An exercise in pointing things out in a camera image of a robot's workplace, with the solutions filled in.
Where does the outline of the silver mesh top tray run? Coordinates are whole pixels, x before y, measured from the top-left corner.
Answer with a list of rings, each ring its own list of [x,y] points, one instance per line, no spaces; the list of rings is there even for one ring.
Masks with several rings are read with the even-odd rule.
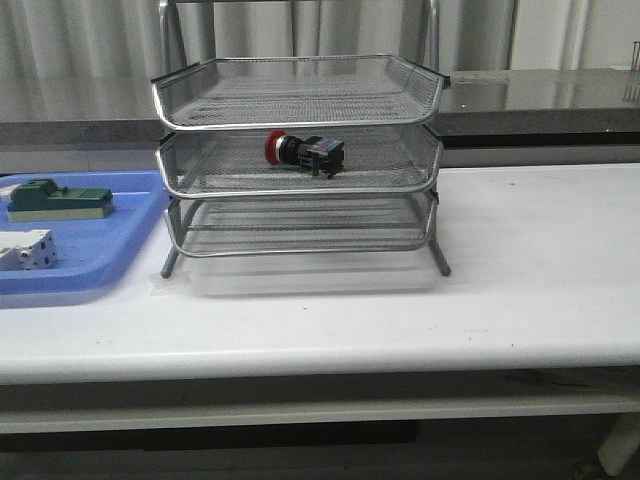
[[[394,55],[211,59],[152,82],[174,131],[423,123],[446,76]]]

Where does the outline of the blue plastic tray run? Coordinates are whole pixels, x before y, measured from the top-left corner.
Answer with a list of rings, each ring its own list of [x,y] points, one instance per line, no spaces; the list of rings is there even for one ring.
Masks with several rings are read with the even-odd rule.
[[[102,219],[12,222],[1,201],[1,229],[48,229],[58,260],[51,268],[1,273],[1,306],[79,303],[118,281],[155,227],[169,195],[155,170],[44,173],[60,187],[103,188],[113,211]]]

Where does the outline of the red emergency stop button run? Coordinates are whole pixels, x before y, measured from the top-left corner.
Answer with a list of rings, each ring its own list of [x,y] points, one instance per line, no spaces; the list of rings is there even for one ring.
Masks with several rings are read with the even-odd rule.
[[[328,137],[301,139],[283,130],[274,130],[264,144],[264,156],[271,165],[291,165],[308,170],[313,176],[323,173],[332,179],[344,170],[344,143]]]

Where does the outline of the dark grey back counter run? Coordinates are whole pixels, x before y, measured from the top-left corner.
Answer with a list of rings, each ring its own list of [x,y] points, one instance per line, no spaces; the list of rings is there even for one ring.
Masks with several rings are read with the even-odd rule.
[[[453,147],[639,141],[639,78],[614,69],[455,72],[432,128]],[[1,144],[150,143],[164,127],[146,78],[4,80]]]

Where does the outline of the white circuit breaker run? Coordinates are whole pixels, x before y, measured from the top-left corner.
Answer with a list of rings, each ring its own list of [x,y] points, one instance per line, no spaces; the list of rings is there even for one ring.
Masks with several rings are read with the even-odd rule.
[[[51,230],[1,232],[2,271],[48,269],[57,259]]]

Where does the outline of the green and beige switch block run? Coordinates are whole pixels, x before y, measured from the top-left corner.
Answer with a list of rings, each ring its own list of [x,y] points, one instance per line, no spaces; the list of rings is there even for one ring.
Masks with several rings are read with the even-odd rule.
[[[113,194],[103,188],[69,188],[53,179],[29,180],[10,194],[12,222],[105,218],[113,211]]]

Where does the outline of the grey metal rack frame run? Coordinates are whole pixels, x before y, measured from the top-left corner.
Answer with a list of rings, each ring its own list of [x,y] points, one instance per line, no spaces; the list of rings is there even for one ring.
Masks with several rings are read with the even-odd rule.
[[[288,135],[291,135],[289,133],[289,131],[291,129],[278,129],[278,130],[283,130],[285,131]],[[169,137],[171,136],[168,135],[163,141],[162,143],[164,143]],[[437,192],[437,178],[436,178],[436,182],[434,183],[433,186],[431,186],[428,189],[419,191],[419,192],[414,192],[414,193],[404,193],[404,194],[343,194],[343,195],[320,195],[320,196],[302,196],[302,195],[294,195],[294,196],[258,196],[258,197],[230,197],[230,198],[213,198],[213,199],[205,199],[205,200],[236,200],[236,199],[241,199],[241,198],[249,198],[249,199],[284,199],[284,200],[294,200],[294,199],[313,199],[313,198],[320,198],[320,199],[339,199],[339,198],[349,198],[349,197],[354,197],[354,198],[379,198],[379,197],[391,197],[391,196],[400,196],[400,195],[410,195],[410,194],[418,194],[418,193],[423,193],[423,194],[429,194],[431,196],[433,196],[433,198],[437,201],[437,209],[438,209],[438,204],[439,204],[439,196],[438,196],[438,192]],[[179,198],[176,197],[174,195],[172,195],[170,193],[171,196],[171,200],[174,199],[183,199],[183,198]],[[425,245],[423,245],[422,247],[427,247],[429,248],[429,250],[431,251],[432,257],[434,259],[435,264],[437,265],[439,271],[441,272],[441,274],[443,275],[448,275],[450,273],[450,267],[447,263],[446,257],[444,255],[444,253],[442,252],[438,241],[437,241],[437,234],[436,234],[436,218],[437,218],[437,212],[434,215],[433,221],[434,221],[434,231],[433,231],[433,238],[427,242]],[[183,255],[181,253],[179,253],[176,248],[173,246],[172,243],[172,247],[170,250],[170,253],[165,261],[165,264],[162,268],[162,275],[164,277],[169,277],[172,274],[172,271],[174,269],[174,265],[177,261],[177,259],[179,257],[189,257],[186,255]]]

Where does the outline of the white table leg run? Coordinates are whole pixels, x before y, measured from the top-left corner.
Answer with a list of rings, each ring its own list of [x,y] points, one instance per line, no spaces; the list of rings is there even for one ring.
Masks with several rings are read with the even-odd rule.
[[[617,476],[639,448],[639,414],[622,414],[597,451],[603,470]]]

